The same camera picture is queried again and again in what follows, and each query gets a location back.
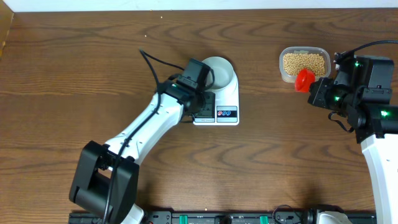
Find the red plastic measuring scoop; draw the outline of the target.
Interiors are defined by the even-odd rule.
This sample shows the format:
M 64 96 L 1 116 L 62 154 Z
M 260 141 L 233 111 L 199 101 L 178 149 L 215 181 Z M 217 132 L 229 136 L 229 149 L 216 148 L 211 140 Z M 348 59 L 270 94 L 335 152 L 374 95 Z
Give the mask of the red plastic measuring scoop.
M 315 82 L 315 74 L 311 70 L 304 68 L 296 77 L 295 91 L 307 93 L 313 82 Z

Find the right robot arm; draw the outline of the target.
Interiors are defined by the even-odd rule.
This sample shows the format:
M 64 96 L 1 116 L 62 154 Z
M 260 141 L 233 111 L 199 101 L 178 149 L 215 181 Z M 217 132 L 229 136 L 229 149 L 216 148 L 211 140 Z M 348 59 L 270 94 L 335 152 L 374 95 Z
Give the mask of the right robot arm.
M 397 106 L 391 105 L 394 62 L 336 54 L 336 77 L 309 88 L 308 103 L 347 119 L 371 176 L 377 223 L 397 223 Z

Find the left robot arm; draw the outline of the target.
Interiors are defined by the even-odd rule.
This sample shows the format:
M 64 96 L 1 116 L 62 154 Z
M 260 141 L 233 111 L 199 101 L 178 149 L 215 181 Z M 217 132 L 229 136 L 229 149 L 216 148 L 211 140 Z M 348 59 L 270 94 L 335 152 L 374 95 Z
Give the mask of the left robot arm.
M 209 87 L 191 88 L 167 80 L 157 85 L 147 108 L 104 144 L 90 141 L 81 151 L 69 199 L 102 218 L 103 223 L 140 223 L 136 205 L 139 168 L 158 140 L 185 115 L 199 112 Z

